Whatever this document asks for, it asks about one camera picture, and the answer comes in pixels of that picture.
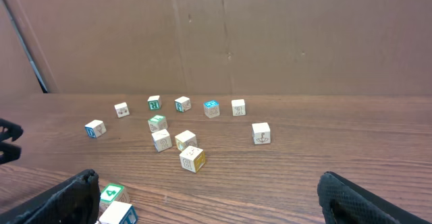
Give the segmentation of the green top block number 4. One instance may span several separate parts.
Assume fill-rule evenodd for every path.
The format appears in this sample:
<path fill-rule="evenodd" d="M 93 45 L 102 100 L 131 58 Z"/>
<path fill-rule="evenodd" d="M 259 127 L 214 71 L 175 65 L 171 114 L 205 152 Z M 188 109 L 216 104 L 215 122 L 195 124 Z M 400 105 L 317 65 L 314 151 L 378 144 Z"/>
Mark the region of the green top block number 4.
<path fill-rule="evenodd" d="M 113 201 L 130 203 L 130 197 L 125 186 L 108 184 L 103 189 L 100 197 L 100 208 L 105 211 Z"/>

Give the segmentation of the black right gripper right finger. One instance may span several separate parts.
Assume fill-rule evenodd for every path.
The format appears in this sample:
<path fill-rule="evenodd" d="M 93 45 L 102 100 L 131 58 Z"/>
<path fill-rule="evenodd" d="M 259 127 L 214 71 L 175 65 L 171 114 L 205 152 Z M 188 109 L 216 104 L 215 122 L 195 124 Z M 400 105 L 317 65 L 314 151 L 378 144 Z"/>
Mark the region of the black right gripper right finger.
<path fill-rule="evenodd" d="M 317 194 L 326 224 L 431 224 L 331 171 Z"/>

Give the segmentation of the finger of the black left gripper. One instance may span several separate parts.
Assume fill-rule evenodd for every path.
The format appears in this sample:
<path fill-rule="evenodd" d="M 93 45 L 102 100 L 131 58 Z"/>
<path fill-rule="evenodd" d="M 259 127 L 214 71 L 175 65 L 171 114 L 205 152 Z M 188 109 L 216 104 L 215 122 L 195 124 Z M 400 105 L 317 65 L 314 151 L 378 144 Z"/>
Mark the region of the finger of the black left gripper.
<path fill-rule="evenodd" d="M 1 139 L 0 141 L 10 139 L 12 142 L 16 141 L 23 133 L 20 125 L 12 123 L 5 119 L 0 119 L 1 124 Z"/>
<path fill-rule="evenodd" d="M 21 155 L 22 148 L 13 144 L 1 142 L 1 160 L 0 164 L 5 164 L 11 161 L 18 160 Z"/>

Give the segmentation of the wooden block yellow side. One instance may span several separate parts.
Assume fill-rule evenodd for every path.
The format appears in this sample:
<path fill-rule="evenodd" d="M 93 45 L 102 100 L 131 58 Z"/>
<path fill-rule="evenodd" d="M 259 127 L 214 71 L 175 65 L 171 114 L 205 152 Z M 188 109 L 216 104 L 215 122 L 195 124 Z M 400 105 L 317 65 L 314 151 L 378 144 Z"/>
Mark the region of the wooden block yellow side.
<path fill-rule="evenodd" d="M 206 162 L 205 151 L 195 146 L 188 146 L 180 153 L 182 167 L 193 173 L 197 173 Z"/>

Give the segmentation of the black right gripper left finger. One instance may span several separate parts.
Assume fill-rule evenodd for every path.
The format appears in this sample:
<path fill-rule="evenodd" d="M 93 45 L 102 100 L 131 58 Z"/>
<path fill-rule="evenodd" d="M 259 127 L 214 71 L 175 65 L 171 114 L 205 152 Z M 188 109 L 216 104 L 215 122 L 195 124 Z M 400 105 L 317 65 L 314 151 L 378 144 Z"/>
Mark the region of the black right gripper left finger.
<path fill-rule="evenodd" d="M 5 224 L 95 224 L 101 191 L 99 175 L 86 169 L 1 214 Z"/>

